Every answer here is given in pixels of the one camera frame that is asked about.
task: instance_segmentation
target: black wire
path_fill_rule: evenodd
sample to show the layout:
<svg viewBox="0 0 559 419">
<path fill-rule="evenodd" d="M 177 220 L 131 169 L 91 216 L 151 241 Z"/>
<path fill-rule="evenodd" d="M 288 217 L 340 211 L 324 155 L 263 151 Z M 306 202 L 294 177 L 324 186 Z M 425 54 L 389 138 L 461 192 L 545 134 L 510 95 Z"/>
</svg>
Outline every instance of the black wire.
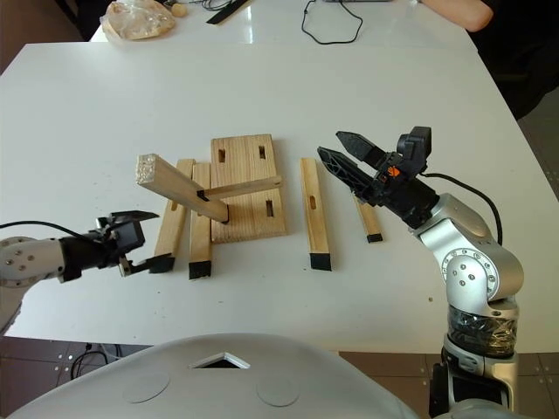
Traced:
<svg viewBox="0 0 559 419">
<path fill-rule="evenodd" d="M 357 31 L 355 32 L 353 38 L 350 39 L 349 41 L 331 41 L 331 42 L 319 41 L 311 32 L 305 29 L 305 20 L 307 19 L 308 6 L 310 5 L 310 3 L 316 3 L 316 0 L 309 0 L 307 6 L 305 6 L 305 9 L 303 10 L 303 21 L 300 24 L 300 29 L 303 31 L 303 33 L 306 33 L 309 37 L 311 37 L 313 41 L 316 42 L 317 44 L 320 45 L 351 44 L 359 36 L 359 31 L 361 30 L 361 27 L 363 25 L 363 19 L 357 16 L 355 13 L 353 13 L 350 9 L 348 9 L 346 5 L 343 3 L 343 0 L 338 0 L 338 1 L 340 2 L 340 6 L 343 7 L 347 13 L 349 13 L 355 19 L 359 20 L 359 27 L 357 28 Z"/>
<path fill-rule="evenodd" d="M 85 240 L 87 242 L 91 242 L 95 245 L 98 245 L 99 243 L 95 242 L 94 240 L 92 240 L 89 237 L 86 236 L 82 236 L 79 233 L 76 233 L 75 231 L 72 230 L 68 230 L 65 227 L 62 227 L 61 225 L 58 224 L 54 224 L 54 223 L 48 223 L 46 221 L 35 221 L 35 220 L 30 220 L 30 221 L 16 221 L 14 223 L 6 223 L 6 224 L 0 224 L 0 229 L 5 229 L 7 227 L 13 227 L 15 225 L 27 225 L 27 224 L 32 224 L 32 225 L 44 225 L 46 227 L 51 227 L 52 229 L 56 229 L 56 230 L 60 230 L 60 231 L 64 231 L 66 234 L 69 234 L 70 236 L 74 236 L 76 238 L 80 238 L 81 240 Z"/>
<path fill-rule="evenodd" d="M 74 380 L 81 375 L 80 370 L 81 370 L 81 367 L 82 367 L 83 360 L 86 356 L 97 355 L 97 354 L 103 355 L 103 358 L 105 359 L 105 365 L 108 364 L 108 358 L 107 358 L 107 356 L 105 355 L 104 352 L 102 352 L 102 351 L 85 351 L 82 355 L 80 355 L 78 358 L 76 358 L 74 360 L 74 362 L 72 363 L 72 368 L 70 368 L 70 380 Z"/>
<path fill-rule="evenodd" d="M 491 208 L 491 211 L 493 212 L 493 216 L 495 217 L 495 224 L 497 224 L 497 243 L 500 245 L 503 245 L 503 227 L 502 224 L 500 222 L 500 216 L 499 216 L 499 211 L 497 210 L 497 206 L 493 203 L 493 201 L 491 200 L 491 198 L 489 196 L 487 196 L 486 194 L 484 194 L 483 192 L 477 190 L 476 188 L 463 183 L 461 181 L 459 181 L 458 179 L 453 178 L 452 176 L 449 175 L 443 175 L 442 173 L 425 173 L 422 174 L 421 176 L 423 177 L 440 177 L 441 179 L 445 179 L 446 181 L 452 182 L 457 184 L 458 186 L 460 186 L 461 188 L 464 188 L 466 190 L 469 190 L 470 192 L 473 192 L 475 195 L 479 196 L 481 199 L 483 199 L 487 205 L 489 205 L 489 207 Z"/>
</svg>

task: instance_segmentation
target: orange component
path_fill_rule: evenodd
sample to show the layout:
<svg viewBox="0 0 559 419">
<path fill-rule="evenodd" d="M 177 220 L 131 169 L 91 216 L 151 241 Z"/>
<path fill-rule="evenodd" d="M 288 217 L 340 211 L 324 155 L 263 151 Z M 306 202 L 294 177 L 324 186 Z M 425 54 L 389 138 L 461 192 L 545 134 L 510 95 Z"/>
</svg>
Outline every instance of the orange component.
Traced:
<svg viewBox="0 0 559 419">
<path fill-rule="evenodd" d="M 394 166 L 390 166 L 388 168 L 388 174 L 390 175 L 390 177 L 397 177 L 398 175 L 400 175 L 400 170 L 398 170 Z"/>
</svg>

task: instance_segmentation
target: wood grain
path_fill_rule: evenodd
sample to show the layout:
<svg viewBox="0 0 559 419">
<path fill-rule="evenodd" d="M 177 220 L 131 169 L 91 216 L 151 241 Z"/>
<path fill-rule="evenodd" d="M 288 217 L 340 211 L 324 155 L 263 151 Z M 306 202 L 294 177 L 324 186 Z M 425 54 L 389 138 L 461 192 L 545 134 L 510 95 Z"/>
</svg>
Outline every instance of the wood grain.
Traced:
<svg viewBox="0 0 559 419">
<path fill-rule="evenodd" d="M 270 134 L 216 138 L 211 142 L 211 187 L 276 176 Z M 278 189 L 224 199 L 230 221 L 212 221 L 214 243 L 229 243 L 286 234 L 286 220 Z"/>
<path fill-rule="evenodd" d="M 217 199 L 231 198 L 232 196 L 241 196 L 253 194 L 262 190 L 280 188 L 282 185 L 281 176 L 272 176 L 257 181 L 235 183 L 228 186 L 219 186 L 217 188 L 204 189 L 204 196 L 210 201 Z"/>
<path fill-rule="evenodd" d="M 353 196 L 353 198 L 355 200 L 355 205 L 357 205 L 361 221 L 363 222 L 363 228 L 367 234 L 367 241 L 369 243 L 382 242 L 383 234 L 381 233 L 378 219 L 376 218 L 375 209 L 367 203 L 361 203 L 355 196 Z"/>
<path fill-rule="evenodd" d="M 194 165 L 193 180 L 203 188 L 211 185 L 209 163 Z M 190 258 L 191 264 L 211 260 L 211 220 L 195 211 L 190 213 Z"/>
<path fill-rule="evenodd" d="M 185 176 L 192 177 L 192 166 L 194 160 L 179 160 L 176 168 Z M 181 243 L 181 235 L 186 218 L 186 208 L 174 201 L 168 200 L 163 214 L 163 220 L 159 229 L 159 236 L 155 244 L 154 256 L 170 253 L 175 257 Z"/>
<path fill-rule="evenodd" d="M 225 203 L 201 199 L 197 191 L 203 188 L 159 155 L 138 156 L 136 183 L 212 220 L 224 223 L 229 219 Z"/>
<path fill-rule="evenodd" d="M 307 217 L 309 253 L 330 253 L 316 160 L 300 159 L 301 187 Z"/>
</svg>

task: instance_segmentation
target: wooden peg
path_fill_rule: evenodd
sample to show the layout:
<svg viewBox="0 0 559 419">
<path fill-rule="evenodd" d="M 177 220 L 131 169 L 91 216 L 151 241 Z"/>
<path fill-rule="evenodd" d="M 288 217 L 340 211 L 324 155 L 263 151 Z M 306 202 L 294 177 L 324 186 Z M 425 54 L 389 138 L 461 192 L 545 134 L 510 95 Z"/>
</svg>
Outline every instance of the wooden peg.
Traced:
<svg viewBox="0 0 559 419">
<path fill-rule="evenodd" d="M 382 242 L 383 235 L 381 234 L 381 229 L 376 219 L 375 209 L 367 203 L 361 203 L 355 196 L 353 196 L 353 198 L 355 200 L 355 205 L 357 205 L 361 221 L 363 221 L 365 233 L 367 233 L 367 241 L 369 243 Z"/>
<path fill-rule="evenodd" d="M 205 201 L 197 195 L 204 189 L 159 155 L 140 155 L 136 166 L 136 183 L 158 195 L 180 203 L 212 220 L 229 221 L 227 205 L 221 201 Z"/>
<path fill-rule="evenodd" d="M 176 168 L 185 176 L 192 177 L 192 166 L 194 160 L 179 160 Z M 159 237 L 155 245 L 154 256 L 160 256 L 170 253 L 170 256 L 163 259 L 161 263 L 152 266 L 150 273 L 164 273 L 172 271 L 175 265 L 175 258 L 181 243 L 181 235 L 183 234 L 184 221 L 186 218 L 186 208 L 178 203 L 168 200 L 159 229 Z"/>
<path fill-rule="evenodd" d="M 194 165 L 193 180 L 203 188 L 209 188 L 209 163 Z M 190 213 L 189 279 L 206 278 L 211 275 L 211 220 L 195 211 Z"/>
<path fill-rule="evenodd" d="M 300 172 L 303 202 L 307 216 L 311 267 L 322 271 L 332 271 L 316 160 L 312 158 L 300 159 Z"/>
<path fill-rule="evenodd" d="M 281 187 L 281 184 L 281 176 L 272 176 L 266 179 L 258 179 L 257 181 L 234 183 L 232 185 L 204 189 L 202 195 L 210 201 L 216 201 L 217 199 L 231 198 L 232 196 L 253 194 L 254 192 L 260 192 L 262 190 L 277 189 Z"/>
</svg>

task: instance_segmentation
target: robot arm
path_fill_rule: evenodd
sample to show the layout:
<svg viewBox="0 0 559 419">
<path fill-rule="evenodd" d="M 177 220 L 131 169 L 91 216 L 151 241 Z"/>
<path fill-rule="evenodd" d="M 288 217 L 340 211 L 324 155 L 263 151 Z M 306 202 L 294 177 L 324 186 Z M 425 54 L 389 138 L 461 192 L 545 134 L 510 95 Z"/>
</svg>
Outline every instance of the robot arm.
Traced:
<svg viewBox="0 0 559 419">
<path fill-rule="evenodd" d="M 431 416 L 466 399 L 517 410 L 516 327 L 521 264 L 492 237 L 483 219 L 451 195 L 439 196 L 416 176 L 427 168 L 431 129 L 402 135 L 385 153 L 359 134 L 336 134 L 343 146 L 374 168 L 371 177 L 342 153 L 319 148 L 327 170 L 370 205 L 398 215 L 438 261 L 449 303 L 443 363 L 434 368 Z"/>
<path fill-rule="evenodd" d="M 168 255 L 138 265 L 126 258 L 145 243 L 140 222 L 154 217 L 157 215 L 144 211 L 115 212 L 98 218 L 97 229 L 85 235 L 45 240 L 11 237 L 0 242 L 0 336 L 19 314 L 25 293 L 42 279 L 59 277 L 64 283 L 81 277 L 86 269 L 117 265 L 121 275 L 127 276 L 163 262 Z"/>
</svg>

